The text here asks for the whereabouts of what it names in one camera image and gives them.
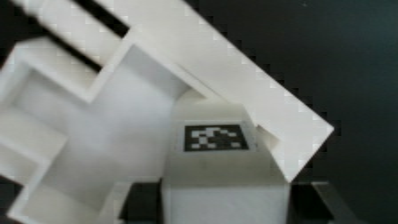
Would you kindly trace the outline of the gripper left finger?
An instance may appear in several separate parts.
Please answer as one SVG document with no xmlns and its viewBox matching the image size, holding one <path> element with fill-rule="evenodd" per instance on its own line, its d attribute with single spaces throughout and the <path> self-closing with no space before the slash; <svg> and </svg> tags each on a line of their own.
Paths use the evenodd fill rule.
<svg viewBox="0 0 398 224">
<path fill-rule="evenodd" d="M 119 182 L 114 185 L 96 224 L 164 224 L 158 182 Z"/>
</svg>

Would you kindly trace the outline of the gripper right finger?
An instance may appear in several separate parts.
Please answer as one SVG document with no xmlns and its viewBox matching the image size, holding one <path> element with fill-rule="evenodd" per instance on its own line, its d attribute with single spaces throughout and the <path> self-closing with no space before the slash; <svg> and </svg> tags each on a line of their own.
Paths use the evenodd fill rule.
<svg viewBox="0 0 398 224">
<path fill-rule="evenodd" d="M 356 216 L 329 182 L 292 185 L 290 224 L 368 224 Z"/>
</svg>

